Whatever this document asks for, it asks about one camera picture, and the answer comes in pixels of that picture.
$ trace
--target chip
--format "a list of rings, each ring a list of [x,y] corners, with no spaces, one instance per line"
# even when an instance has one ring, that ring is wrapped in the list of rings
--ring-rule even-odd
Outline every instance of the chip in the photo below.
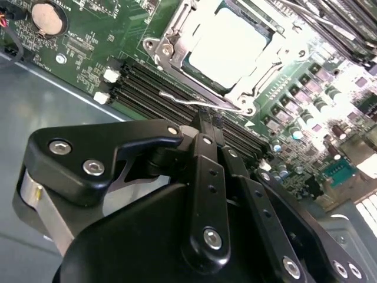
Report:
[[[358,86],[358,87],[363,87],[366,85],[368,81],[366,80],[366,78],[359,78],[357,81],[355,81],[355,84]]]
[[[252,25],[222,8],[203,31],[188,60],[206,77],[229,89],[254,71],[256,58],[266,45],[267,39]]]
[[[315,131],[315,132],[319,132],[320,130],[322,129],[322,126],[321,125],[315,125],[312,130]]]
[[[302,83],[304,87],[306,87],[308,90],[310,90],[313,93],[322,92],[322,87],[318,83],[313,81],[307,74],[304,74],[303,76],[301,76],[299,81],[300,83]]]

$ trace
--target mounting screw hole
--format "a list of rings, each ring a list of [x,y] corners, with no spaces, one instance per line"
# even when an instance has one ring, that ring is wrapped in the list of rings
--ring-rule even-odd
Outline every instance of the mounting screw hole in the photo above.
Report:
[[[217,193],[217,190],[216,190],[216,188],[214,186],[209,185],[208,188],[209,188],[209,190],[210,190],[211,193]]]
[[[217,176],[217,172],[215,170],[210,169],[210,174],[212,176]]]
[[[264,215],[266,215],[267,218],[272,217],[271,213],[267,209],[263,210],[263,213],[264,213]]]
[[[259,192],[258,190],[255,191],[255,194],[257,195],[258,198],[261,198],[263,195],[261,192]]]
[[[151,42],[151,41],[147,41],[147,42],[145,43],[145,45],[146,45],[146,47],[147,47],[149,50],[151,50],[151,49],[153,48],[153,42]]]

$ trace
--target wire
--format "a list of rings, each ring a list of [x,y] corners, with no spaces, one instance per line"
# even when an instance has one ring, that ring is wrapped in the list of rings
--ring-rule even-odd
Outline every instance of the wire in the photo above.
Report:
[[[5,20],[5,16],[0,14],[0,27],[4,30],[6,34],[8,34],[11,39],[13,40],[14,44],[17,46],[18,52],[17,55],[14,56],[10,61],[0,64],[0,69],[8,68],[11,65],[21,61],[22,57],[25,54],[24,47],[22,46],[21,40],[18,38],[17,34],[14,30],[12,30],[8,23]]]
[[[291,7],[293,10],[300,11],[301,13],[305,14],[308,17],[311,17],[312,19],[314,19],[317,22],[321,22],[325,25],[332,27],[336,32],[342,34],[344,37],[348,38],[351,41],[353,41],[355,39],[355,36],[352,33],[350,33],[349,31],[347,31],[344,28],[328,21],[327,19],[323,19],[320,16],[317,16],[316,14],[310,12],[309,10],[307,10],[306,8],[304,8],[304,7],[302,7],[298,4],[292,3],[288,0],[279,0],[279,2]]]
[[[6,22],[5,15],[0,14],[0,27],[5,28],[8,26],[8,23]]]

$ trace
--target white connector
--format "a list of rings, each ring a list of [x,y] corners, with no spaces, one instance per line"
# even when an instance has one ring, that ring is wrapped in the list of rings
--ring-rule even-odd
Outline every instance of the white connector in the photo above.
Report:
[[[118,71],[114,71],[110,68],[107,68],[104,74],[104,79],[111,82],[116,83],[116,81],[120,78],[120,73]]]
[[[94,94],[93,99],[96,102],[103,105],[103,104],[106,104],[106,102],[108,102],[108,100],[110,99],[110,95],[108,93],[102,93],[102,92],[98,91]]]

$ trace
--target connector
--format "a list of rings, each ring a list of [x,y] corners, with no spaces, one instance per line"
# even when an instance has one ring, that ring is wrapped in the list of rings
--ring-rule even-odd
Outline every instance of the connector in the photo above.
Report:
[[[28,16],[26,9],[9,1],[0,1],[0,13],[4,14],[5,18],[11,21],[21,21]]]

